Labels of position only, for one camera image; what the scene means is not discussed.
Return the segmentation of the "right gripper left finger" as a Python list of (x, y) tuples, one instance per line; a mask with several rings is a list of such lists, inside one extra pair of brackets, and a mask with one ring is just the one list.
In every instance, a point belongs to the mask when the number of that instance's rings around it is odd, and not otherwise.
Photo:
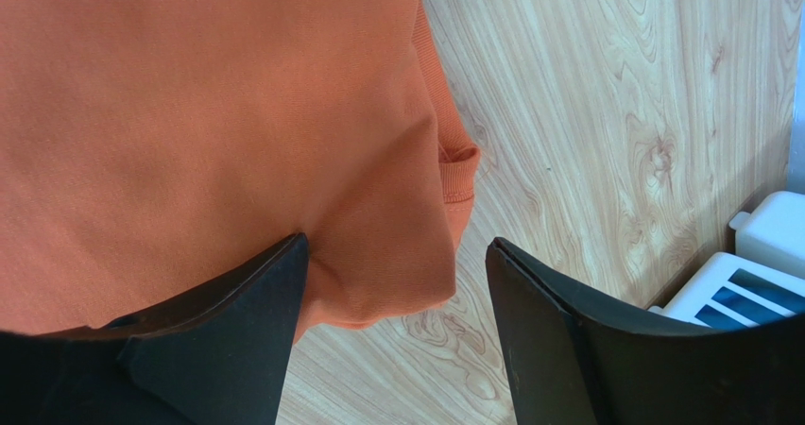
[(5, 424), (272, 424), (309, 265), (284, 238), (104, 327), (1, 335)]

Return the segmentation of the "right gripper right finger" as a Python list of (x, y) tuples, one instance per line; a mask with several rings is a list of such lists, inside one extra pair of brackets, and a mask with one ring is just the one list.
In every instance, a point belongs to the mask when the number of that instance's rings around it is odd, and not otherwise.
[(503, 238), (488, 287), (521, 424), (800, 424), (804, 318), (721, 331), (556, 272)]

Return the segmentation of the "orange t shirt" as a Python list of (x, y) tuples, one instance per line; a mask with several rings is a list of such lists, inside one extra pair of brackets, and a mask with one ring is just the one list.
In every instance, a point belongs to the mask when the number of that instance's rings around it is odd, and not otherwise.
[(445, 304), (478, 147), (421, 0), (1, 0), (1, 326), (311, 247), (298, 333)]

